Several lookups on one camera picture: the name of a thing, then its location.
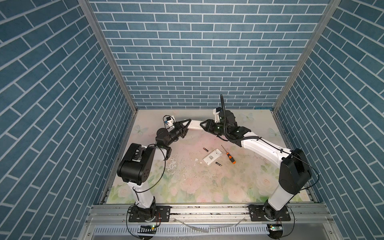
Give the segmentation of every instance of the floral tablecloth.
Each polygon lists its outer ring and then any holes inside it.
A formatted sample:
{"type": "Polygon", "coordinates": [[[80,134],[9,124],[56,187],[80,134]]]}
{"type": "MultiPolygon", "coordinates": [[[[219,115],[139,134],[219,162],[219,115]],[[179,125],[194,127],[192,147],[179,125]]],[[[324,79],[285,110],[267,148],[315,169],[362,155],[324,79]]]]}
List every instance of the floral tablecloth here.
{"type": "MultiPolygon", "coordinates": [[[[265,139],[285,146],[269,110],[231,110],[239,126],[245,126],[265,139]]],[[[174,115],[176,121],[184,119],[213,119],[212,110],[139,110],[125,151],[131,143],[155,143],[156,131],[164,127],[162,117],[174,115]]],[[[172,153],[160,182],[151,189],[157,203],[201,202],[264,202],[278,185],[279,170],[260,155],[230,142],[224,142],[204,131],[189,130],[187,136],[171,144],[172,153]],[[236,160],[232,164],[226,155],[207,165],[202,159],[209,151],[223,145],[236,160]]],[[[154,161],[149,186],[157,182],[164,169],[163,161],[154,161]]],[[[306,191],[292,201],[309,201],[306,191]]],[[[130,188],[115,177],[107,204],[132,204],[130,188]]]]}

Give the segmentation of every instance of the black mounting plate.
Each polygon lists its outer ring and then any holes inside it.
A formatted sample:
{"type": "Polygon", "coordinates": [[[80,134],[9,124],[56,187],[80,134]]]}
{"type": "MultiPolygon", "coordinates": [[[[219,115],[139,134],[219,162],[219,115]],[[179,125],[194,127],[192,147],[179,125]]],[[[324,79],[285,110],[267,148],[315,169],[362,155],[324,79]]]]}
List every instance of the black mounting plate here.
{"type": "MultiPolygon", "coordinates": [[[[160,218],[162,222],[169,222],[169,214],[170,214],[170,206],[156,206],[156,213],[160,213],[160,218]]],[[[146,219],[142,218],[142,216],[137,211],[131,211],[129,215],[129,222],[145,222],[146,219]]]]}
{"type": "MultiPolygon", "coordinates": [[[[266,218],[265,212],[263,211],[264,204],[255,205],[251,204],[248,206],[249,215],[251,216],[252,222],[261,222],[261,221],[276,221],[266,218]]],[[[290,221],[291,217],[288,212],[287,206],[284,206],[281,210],[280,221],[290,221]]]]}

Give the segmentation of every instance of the white rectangular device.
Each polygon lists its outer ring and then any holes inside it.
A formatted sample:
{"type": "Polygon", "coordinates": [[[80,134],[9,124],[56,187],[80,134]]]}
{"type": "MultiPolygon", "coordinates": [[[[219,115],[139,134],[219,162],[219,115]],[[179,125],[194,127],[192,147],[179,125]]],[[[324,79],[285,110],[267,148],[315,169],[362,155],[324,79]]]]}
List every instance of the white rectangular device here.
{"type": "Polygon", "coordinates": [[[218,159],[221,155],[223,155],[222,152],[220,152],[219,149],[215,149],[212,152],[210,152],[205,158],[203,158],[204,162],[206,162],[208,165],[213,163],[216,159],[218,159]]]}

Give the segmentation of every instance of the brick wallpaper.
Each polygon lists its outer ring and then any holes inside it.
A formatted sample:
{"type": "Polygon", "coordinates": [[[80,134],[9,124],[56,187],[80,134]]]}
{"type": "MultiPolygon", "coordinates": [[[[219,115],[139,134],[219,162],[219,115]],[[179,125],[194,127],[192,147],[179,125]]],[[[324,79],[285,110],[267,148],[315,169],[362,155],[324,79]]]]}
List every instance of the brick wallpaper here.
{"type": "Polygon", "coordinates": [[[383,12],[342,0],[277,112],[344,239],[384,239],[383,12]]]}
{"type": "Polygon", "coordinates": [[[139,108],[270,109],[329,0],[91,0],[139,108]]]}
{"type": "Polygon", "coordinates": [[[131,109],[77,0],[0,1],[0,239],[72,239],[131,109]]]}

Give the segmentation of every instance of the screwdriver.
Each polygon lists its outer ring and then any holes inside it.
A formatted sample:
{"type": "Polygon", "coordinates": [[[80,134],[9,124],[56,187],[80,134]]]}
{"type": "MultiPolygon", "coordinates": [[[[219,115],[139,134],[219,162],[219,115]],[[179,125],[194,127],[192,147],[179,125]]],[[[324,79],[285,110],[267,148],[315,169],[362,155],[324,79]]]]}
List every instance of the screwdriver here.
{"type": "Polygon", "coordinates": [[[231,156],[231,154],[229,154],[229,152],[227,152],[226,151],[226,149],[223,147],[223,149],[224,149],[224,151],[227,153],[227,156],[229,157],[229,160],[231,160],[231,162],[233,163],[233,164],[235,164],[236,163],[236,161],[233,159],[233,157],[231,156]]]}

